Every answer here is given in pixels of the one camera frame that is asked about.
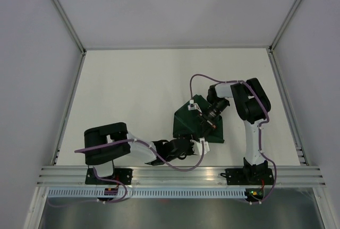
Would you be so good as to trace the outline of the dark green cloth napkin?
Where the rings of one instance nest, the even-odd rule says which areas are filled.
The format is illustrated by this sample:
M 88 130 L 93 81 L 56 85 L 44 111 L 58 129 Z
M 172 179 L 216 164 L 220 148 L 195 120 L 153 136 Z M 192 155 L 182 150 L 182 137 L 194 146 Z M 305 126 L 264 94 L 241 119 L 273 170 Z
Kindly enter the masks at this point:
M 210 103 L 201 95 L 194 95 L 193 101 L 197 103 L 200 109 L 205 111 Z M 217 129 L 209 134 L 209 136 L 201 135 L 201 126 L 198 111 L 189 111 L 186 103 L 174 113 L 173 137 L 199 140 L 205 138 L 206 141 L 212 143 L 224 143 L 223 119 L 220 114 L 217 122 Z

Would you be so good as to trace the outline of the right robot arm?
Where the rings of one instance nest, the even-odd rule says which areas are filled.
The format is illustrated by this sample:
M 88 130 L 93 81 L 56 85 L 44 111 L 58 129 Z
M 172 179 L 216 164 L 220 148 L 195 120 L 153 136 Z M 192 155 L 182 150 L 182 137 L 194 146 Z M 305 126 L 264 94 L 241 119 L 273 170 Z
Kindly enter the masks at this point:
M 244 123 L 246 152 L 243 167 L 226 169 L 220 175 L 228 185 L 272 185 L 275 171 L 268 167 L 262 148 L 262 126 L 269 122 L 271 103 L 257 78 L 211 85 L 207 95 L 211 106 L 201 118 L 214 128 L 212 120 L 229 105 L 231 98 Z

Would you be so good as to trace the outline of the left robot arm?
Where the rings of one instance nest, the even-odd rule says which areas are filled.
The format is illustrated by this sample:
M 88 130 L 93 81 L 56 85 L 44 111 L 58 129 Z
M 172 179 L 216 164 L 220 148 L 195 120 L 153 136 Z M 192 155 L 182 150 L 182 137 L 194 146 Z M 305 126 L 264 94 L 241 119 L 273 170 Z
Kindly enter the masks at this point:
M 130 156 L 146 165 L 160 166 L 198 154 L 194 141 L 186 138 L 151 141 L 145 145 L 136 139 L 123 122 L 87 129 L 84 132 L 85 164 L 96 170 L 103 184 L 111 184 L 117 180 L 114 160 L 118 158 Z

